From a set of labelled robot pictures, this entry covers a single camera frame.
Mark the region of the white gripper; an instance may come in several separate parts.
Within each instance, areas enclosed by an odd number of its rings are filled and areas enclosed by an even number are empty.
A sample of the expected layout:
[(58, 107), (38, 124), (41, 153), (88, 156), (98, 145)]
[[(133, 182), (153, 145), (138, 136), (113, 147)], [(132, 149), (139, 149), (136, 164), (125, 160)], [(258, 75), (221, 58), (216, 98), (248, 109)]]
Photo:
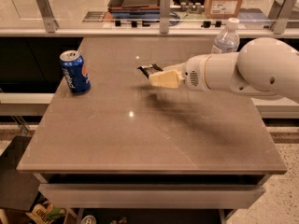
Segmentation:
[(205, 69), (209, 58), (210, 55), (199, 55), (190, 58), (185, 63), (166, 66), (162, 72), (150, 75), (149, 82), (154, 87), (178, 89), (184, 81), (192, 91), (208, 91)]

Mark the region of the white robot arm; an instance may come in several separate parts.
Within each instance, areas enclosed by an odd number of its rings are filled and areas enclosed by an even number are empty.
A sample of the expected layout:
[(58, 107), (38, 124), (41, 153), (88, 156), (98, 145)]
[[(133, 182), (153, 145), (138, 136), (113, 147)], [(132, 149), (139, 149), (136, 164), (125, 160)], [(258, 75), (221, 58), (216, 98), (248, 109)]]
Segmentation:
[(251, 40), (239, 52), (205, 54), (149, 76), (154, 87), (227, 91), (299, 101), (299, 51), (275, 38)]

